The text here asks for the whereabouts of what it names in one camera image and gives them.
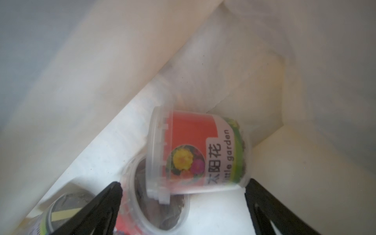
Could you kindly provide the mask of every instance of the yellow flower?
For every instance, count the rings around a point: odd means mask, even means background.
[[[174,166],[178,170],[189,170],[193,162],[193,154],[188,149],[178,149],[173,156]]]

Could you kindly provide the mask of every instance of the plastic cup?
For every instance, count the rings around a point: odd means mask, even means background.
[[[85,207],[94,195],[81,189],[66,193],[52,203],[41,215],[33,218],[25,228],[19,228],[17,235],[49,235],[65,224]]]
[[[147,195],[169,204],[175,194],[245,187],[250,151],[236,120],[156,107],[147,140]]]
[[[123,170],[121,177],[123,196],[115,226],[117,232],[120,231],[120,233],[124,232],[129,235],[176,234],[187,219],[190,205],[189,196],[179,197],[183,202],[182,208],[160,205],[158,201],[147,197],[145,174],[143,176],[138,174],[142,169],[145,169],[145,156],[139,155],[131,160]],[[143,185],[144,189],[136,190],[136,184]],[[142,206],[138,201],[140,198],[143,201],[143,209],[141,209]],[[168,229],[162,229],[161,226],[171,215],[176,220]]]

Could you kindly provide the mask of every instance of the flower picture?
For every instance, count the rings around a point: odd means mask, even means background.
[[[191,145],[179,146],[167,159],[167,171],[172,179],[198,179],[204,175],[205,159],[202,153]]]

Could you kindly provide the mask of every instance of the white surface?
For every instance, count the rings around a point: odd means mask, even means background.
[[[284,124],[376,174],[376,1],[225,3],[289,59]]]
[[[7,68],[0,71],[0,87],[22,93],[1,100],[11,106],[1,112],[12,112],[4,125],[0,117],[0,234],[5,235],[220,3],[97,0],[77,13],[80,0],[57,6],[41,1],[0,4],[5,5],[0,38],[7,42],[0,50]]]
[[[212,110],[241,118],[258,130],[254,139],[261,141],[282,125],[280,112],[275,115],[281,105],[282,75],[279,56],[226,8],[219,7],[73,161],[29,217],[40,213],[38,208],[52,201],[49,198],[61,193],[68,182],[98,193],[119,180],[125,163],[146,143],[154,106],[164,102],[184,110]],[[260,91],[249,93],[252,89]],[[244,110],[229,108],[237,101],[245,105],[248,100],[254,100],[254,105]],[[265,119],[264,125],[254,127],[261,119]],[[244,190],[193,196],[181,234],[225,234],[234,229],[237,234],[253,231]]]
[[[283,126],[253,149],[252,178],[320,234],[374,234],[376,177]]]

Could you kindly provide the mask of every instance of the soil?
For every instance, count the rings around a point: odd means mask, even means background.
[[[148,198],[146,194],[145,160],[140,162],[136,170],[135,191],[141,211],[152,225],[162,230],[170,230],[177,224],[184,207],[184,196],[171,196],[169,205],[159,204],[157,200]]]

